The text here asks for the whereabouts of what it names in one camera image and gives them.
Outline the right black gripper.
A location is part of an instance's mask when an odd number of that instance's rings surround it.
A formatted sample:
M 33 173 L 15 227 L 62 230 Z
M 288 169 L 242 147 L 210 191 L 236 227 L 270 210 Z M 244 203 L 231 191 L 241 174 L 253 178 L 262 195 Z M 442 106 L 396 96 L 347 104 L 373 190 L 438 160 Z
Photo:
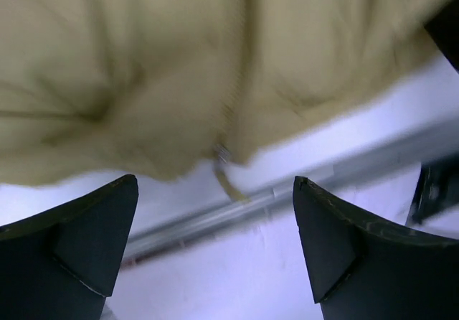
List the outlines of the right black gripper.
M 445 5 L 425 28 L 446 59 L 458 71 L 459 50 L 458 0 Z

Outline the olive green hooded jacket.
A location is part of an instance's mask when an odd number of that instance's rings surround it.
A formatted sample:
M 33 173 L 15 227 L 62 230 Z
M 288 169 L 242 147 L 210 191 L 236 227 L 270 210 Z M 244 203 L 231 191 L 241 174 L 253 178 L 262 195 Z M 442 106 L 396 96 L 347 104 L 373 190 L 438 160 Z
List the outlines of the olive green hooded jacket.
M 451 0 L 1 0 L 1 181 L 161 181 L 368 103 Z

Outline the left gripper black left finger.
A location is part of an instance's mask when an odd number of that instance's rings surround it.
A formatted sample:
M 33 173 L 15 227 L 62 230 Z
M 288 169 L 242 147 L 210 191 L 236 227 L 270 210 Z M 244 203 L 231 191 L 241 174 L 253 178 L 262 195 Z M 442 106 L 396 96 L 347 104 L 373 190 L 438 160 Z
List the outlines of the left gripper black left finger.
M 112 296 L 138 204 L 127 174 L 1 226 L 3 320 L 99 319 Z

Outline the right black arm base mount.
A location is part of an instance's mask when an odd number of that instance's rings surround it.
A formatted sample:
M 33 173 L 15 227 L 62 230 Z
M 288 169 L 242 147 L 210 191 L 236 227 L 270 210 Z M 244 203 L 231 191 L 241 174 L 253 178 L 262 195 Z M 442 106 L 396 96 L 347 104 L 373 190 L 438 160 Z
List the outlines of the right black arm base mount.
M 423 164 L 412 198 L 406 225 L 426 219 L 458 205 L 458 155 Z

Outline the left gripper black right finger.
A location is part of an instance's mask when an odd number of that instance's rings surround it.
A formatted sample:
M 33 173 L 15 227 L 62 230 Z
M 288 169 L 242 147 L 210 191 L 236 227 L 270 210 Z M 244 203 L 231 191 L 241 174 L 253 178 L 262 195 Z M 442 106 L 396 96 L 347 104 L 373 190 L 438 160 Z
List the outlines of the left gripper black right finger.
M 325 319 L 456 319 L 458 241 L 398 225 L 296 177 L 293 206 Z

